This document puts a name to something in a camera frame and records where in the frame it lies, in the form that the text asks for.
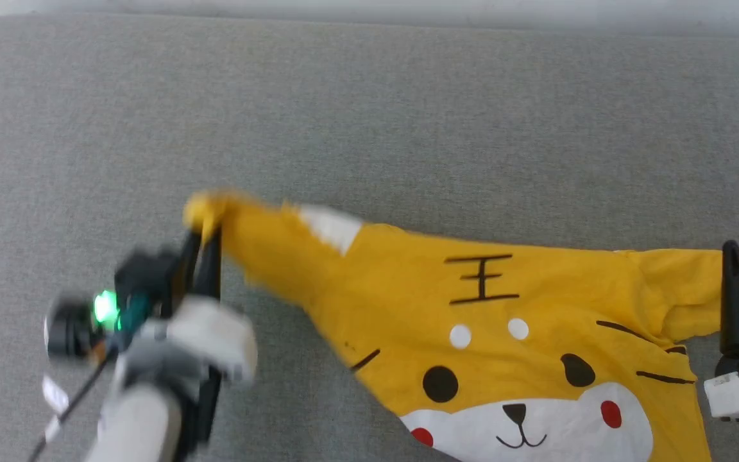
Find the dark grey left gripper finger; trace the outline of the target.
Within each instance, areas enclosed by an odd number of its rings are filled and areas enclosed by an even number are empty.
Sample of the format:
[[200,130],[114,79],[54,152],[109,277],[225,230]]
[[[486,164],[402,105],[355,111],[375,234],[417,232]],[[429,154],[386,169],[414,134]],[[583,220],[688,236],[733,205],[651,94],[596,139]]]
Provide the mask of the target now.
[[177,264],[177,302],[187,295],[199,295],[200,287],[196,283],[196,266],[200,256],[202,237],[194,231],[188,231]]
[[196,270],[196,293],[214,300],[221,298],[222,229],[213,231],[202,246]]

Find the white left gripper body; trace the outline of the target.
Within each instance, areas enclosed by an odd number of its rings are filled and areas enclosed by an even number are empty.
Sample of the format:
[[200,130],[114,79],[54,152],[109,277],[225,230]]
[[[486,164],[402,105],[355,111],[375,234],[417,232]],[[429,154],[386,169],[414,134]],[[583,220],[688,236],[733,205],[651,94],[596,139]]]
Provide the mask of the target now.
[[133,336],[115,331],[120,310],[105,291],[63,298],[44,320],[52,359],[86,359],[93,375],[44,433],[49,443],[108,366],[94,450],[196,450],[213,432],[223,379],[249,385],[257,343],[246,316],[218,300],[187,295],[170,318],[150,314]]

